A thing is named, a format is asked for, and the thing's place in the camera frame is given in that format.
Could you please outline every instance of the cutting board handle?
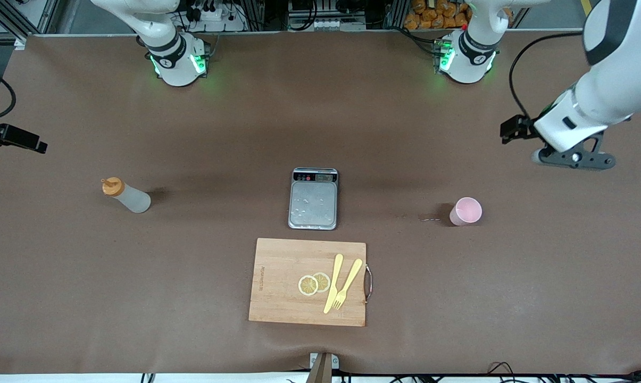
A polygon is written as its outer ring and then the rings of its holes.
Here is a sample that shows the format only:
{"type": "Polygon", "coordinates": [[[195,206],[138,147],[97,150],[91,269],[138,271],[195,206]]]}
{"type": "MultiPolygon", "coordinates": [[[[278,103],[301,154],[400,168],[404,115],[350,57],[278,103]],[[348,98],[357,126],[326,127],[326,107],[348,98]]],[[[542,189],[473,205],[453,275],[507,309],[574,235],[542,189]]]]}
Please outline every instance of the cutting board handle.
{"type": "Polygon", "coordinates": [[[368,286],[367,295],[365,296],[365,304],[367,305],[367,301],[369,301],[370,296],[372,296],[372,271],[370,271],[370,267],[368,266],[368,264],[365,264],[365,271],[367,272],[365,273],[364,278],[367,279],[368,276],[370,277],[369,282],[366,283],[366,281],[363,281],[363,285],[368,286]]]}

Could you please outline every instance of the wooden cutting board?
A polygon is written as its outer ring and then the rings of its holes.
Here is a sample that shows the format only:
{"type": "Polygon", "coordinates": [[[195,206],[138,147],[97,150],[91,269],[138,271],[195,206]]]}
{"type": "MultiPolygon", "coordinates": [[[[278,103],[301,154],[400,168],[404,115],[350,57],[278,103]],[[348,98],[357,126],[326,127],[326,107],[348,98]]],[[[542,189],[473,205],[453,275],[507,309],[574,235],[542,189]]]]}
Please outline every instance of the wooden cutting board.
{"type": "Polygon", "coordinates": [[[323,240],[292,240],[259,238],[256,242],[252,300],[249,320],[325,324],[330,326],[365,326],[365,244],[355,242],[323,242],[323,240]],[[305,296],[299,293],[299,279],[308,274],[324,272],[332,278],[335,256],[344,255],[344,264],[337,278],[337,290],[344,282],[356,259],[362,259],[361,271],[346,294],[340,310],[323,313],[329,293],[305,296]]]}

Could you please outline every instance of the plastic fork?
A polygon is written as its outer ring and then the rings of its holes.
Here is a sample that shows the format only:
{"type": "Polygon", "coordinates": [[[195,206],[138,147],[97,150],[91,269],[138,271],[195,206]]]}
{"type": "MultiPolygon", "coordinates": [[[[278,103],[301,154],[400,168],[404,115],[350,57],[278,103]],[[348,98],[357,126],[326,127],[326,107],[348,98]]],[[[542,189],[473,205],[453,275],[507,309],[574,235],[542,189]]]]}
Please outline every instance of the plastic fork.
{"type": "Polygon", "coordinates": [[[337,293],[337,298],[335,298],[335,302],[332,304],[332,307],[334,307],[336,310],[339,310],[340,308],[342,308],[342,305],[344,305],[344,301],[346,301],[346,291],[349,289],[349,287],[351,287],[351,283],[359,273],[361,266],[362,259],[355,260],[353,266],[351,266],[351,271],[349,272],[349,277],[346,279],[344,288],[342,288],[342,290],[337,293]]]}

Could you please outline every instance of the yellow knife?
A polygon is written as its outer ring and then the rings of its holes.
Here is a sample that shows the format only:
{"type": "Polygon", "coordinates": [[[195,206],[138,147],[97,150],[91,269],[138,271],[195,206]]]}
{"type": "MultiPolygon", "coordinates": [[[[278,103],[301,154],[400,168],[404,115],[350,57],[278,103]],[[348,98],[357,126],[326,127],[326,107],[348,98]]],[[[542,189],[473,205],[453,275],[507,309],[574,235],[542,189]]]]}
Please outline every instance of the yellow knife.
{"type": "Polygon", "coordinates": [[[325,303],[325,310],[323,310],[323,313],[328,313],[330,312],[330,308],[332,308],[332,303],[335,302],[335,298],[337,297],[337,278],[339,277],[339,271],[342,269],[342,264],[344,263],[344,255],[342,254],[337,254],[335,257],[335,267],[332,269],[332,280],[330,281],[330,289],[329,293],[327,294],[327,303],[325,303]]]}

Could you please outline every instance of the green led light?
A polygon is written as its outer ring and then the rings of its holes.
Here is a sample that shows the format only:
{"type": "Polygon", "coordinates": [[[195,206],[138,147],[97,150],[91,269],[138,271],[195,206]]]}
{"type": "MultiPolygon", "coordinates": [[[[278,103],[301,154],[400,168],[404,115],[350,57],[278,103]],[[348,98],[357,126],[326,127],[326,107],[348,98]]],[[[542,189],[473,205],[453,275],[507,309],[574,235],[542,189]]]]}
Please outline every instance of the green led light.
{"type": "Polygon", "coordinates": [[[449,70],[450,69],[450,64],[452,63],[452,59],[455,58],[455,50],[453,48],[450,48],[450,51],[446,53],[446,56],[441,59],[441,70],[449,70]]]}
{"type": "Polygon", "coordinates": [[[157,73],[158,76],[160,75],[160,68],[157,67],[157,63],[155,62],[155,58],[150,56],[150,61],[152,61],[153,67],[155,67],[155,73],[157,73]]]}
{"type": "Polygon", "coordinates": [[[495,58],[495,52],[493,52],[493,56],[490,56],[490,58],[488,59],[488,66],[486,67],[486,72],[488,72],[493,67],[494,58],[495,58]]]}
{"type": "Polygon", "coordinates": [[[194,56],[191,54],[190,60],[198,73],[204,72],[204,59],[201,56],[194,56]]]}

